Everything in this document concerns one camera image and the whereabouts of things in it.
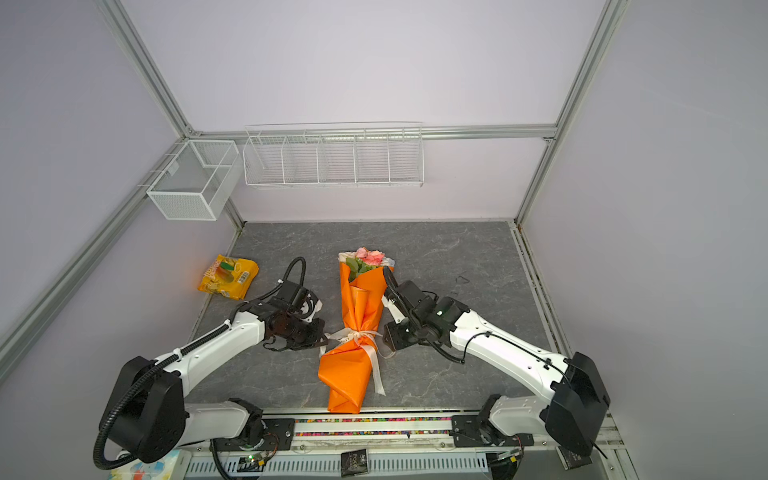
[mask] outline gray marble surface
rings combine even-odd
[[[361,246],[393,258],[398,280],[411,279],[424,290],[452,296],[513,335],[548,345],[504,222],[249,223],[232,255],[259,264],[247,298],[268,291],[294,257],[305,257],[304,284],[323,301],[319,316],[332,333],[343,328],[336,256]],[[298,277],[298,267],[293,275]],[[235,304],[215,296],[197,335],[221,324]],[[385,310],[380,332],[391,319]],[[380,358],[379,364],[386,396],[377,395],[371,381],[363,407],[479,409],[492,393],[530,395],[475,357],[458,365],[427,346],[409,347],[390,359]],[[329,388],[317,378],[318,365],[316,349],[275,353],[254,346],[211,373],[187,402],[240,397],[261,408],[326,407]]]

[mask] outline snack bag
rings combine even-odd
[[[257,273],[259,266],[253,260],[219,255],[205,271],[197,289],[205,293],[220,293],[232,300],[242,300]]]

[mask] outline white wire basket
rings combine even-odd
[[[246,132],[243,165],[251,187],[424,183],[421,124],[254,125]]]
[[[231,140],[188,140],[147,189],[168,220],[216,220],[243,175]]]

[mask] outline white ribbon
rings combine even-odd
[[[368,358],[371,360],[371,374],[373,375],[373,386],[375,387],[376,393],[386,396],[386,393],[384,393],[384,385],[382,384],[381,372],[379,371],[379,359],[376,357],[376,348],[364,343],[360,343],[360,339],[363,337],[367,337],[375,343],[376,340],[374,336],[382,336],[382,334],[376,332],[375,330],[354,330],[346,327],[336,333],[326,333],[326,336],[328,337],[328,340],[339,340],[341,343],[338,346],[354,340],[358,347],[365,350],[368,354]],[[320,356],[325,355],[325,353],[326,346],[323,345],[320,347]],[[395,353],[392,352],[388,356],[382,356],[385,359],[388,359],[394,354]]]

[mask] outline orange wrapping paper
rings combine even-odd
[[[382,296],[386,290],[385,268],[390,267],[383,266],[362,273],[350,283],[351,269],[345,263],[339,263],[344,326],[358,331],[379,329],[384,309]],[[376,348],[375,342],[367,336],[360,337],[358,342]],[[343,343],[323,355],[317,375],[331,388],[328,411],[360,413],[371,370],[368,353],[354,341]]]

